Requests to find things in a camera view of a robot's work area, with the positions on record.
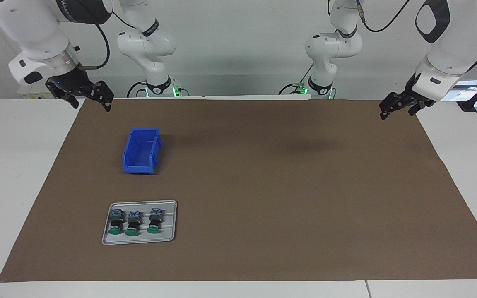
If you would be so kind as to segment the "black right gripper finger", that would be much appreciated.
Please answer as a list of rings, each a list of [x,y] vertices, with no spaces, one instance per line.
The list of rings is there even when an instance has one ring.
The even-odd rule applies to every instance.
[[[80,103],[78,102],[77,98],[75,98],[72,93],[69,92],[52,92],[52,95],[56,99],[62,99],[65,102],[69,103],[74,109],[79,108]]]
[[[98,102],[107,113],[111,111],[114,93],[105,81],[90,82],[82,87],[82,94],[86,98]]]

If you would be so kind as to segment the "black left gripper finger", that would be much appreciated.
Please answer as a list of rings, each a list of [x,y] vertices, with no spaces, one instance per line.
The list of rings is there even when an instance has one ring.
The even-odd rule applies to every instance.
[[[408,113],[410,116],[415,116],[421,109],[426,108],[426,106],[426,101],[418,101],[409,108]]]
[[[409,100],[405,97],[404,94],[397,94],[395,92],[391,92],[379,104],[379,109],[381,111],[379,117],[382,120],[386,120],[386,118],[391,113],[403,109],[408,104]]]

